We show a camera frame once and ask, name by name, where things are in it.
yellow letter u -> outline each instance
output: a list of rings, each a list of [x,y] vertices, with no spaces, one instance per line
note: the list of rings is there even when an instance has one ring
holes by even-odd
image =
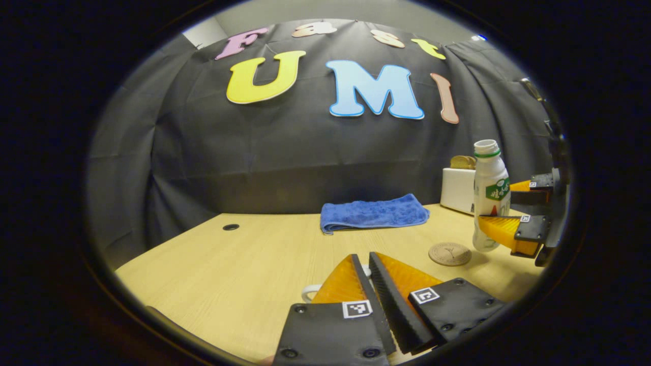
[[[230,68],[233,75],[226,89],[226,97],[233,103],[248,104],[271,99],[286,92],[296,82],[298,59],[304,55],[305,51],[289,51],[274,56],[274,59],[280,60],[278,76],[266,85],[253,85],[255,70],[264,62],[264,57],[233,65]]]

blue letter m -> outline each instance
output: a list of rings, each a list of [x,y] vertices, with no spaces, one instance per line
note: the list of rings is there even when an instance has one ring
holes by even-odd
[[[409,75],[404,67],[385,65],[377,79],[374,79],[355,61],[336,60],[325,64],[335,72],[337,84],[337,103],[330,106],[330,113],[338,117],[359,116],[364,113],[364,106],[355,100],[355,90],[364,101],[379,115],[384,109],[387,96],[391,93],[393,101],[389,113],[398,118],[421,119],[425,113],[416,103]]]

blue towel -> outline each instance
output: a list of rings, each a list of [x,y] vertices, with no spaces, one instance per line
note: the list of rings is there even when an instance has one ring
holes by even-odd
[[[321,230],[332,235],[334,230],[367,227],[405,227],[426,223],[430,211],[413,194],[391,201],[332,204],[321,208]]]

plastic bottle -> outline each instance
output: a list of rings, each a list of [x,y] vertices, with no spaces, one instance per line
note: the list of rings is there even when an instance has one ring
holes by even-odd
[[[475,143],[475,233],[473,245],[478,251],[491,251],[499,246],[479,229],[480,215],[508,216],[511,207],[511,191],[508,172],[495,140]]]

wooden table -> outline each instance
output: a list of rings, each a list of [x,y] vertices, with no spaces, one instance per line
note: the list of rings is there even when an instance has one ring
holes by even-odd
[[[258,362],[275,353],[287,312],[304,286],[323,283],[347,255],[362,264],[377,251],[448,281],[463,277],[504,301],[531,288],[542,268],[504,246],[473,249],[463,266],[436,264],[428,250],[440,242],[472,246],[473,217],[425,206],[419,226],[335,231],[324,235],[319,214],[221,214],[121,266],[116,274],[145,305],[227,352]],[[224,231],[237,223],[239,229]],[[412,358],[400,351],[392,364]]]

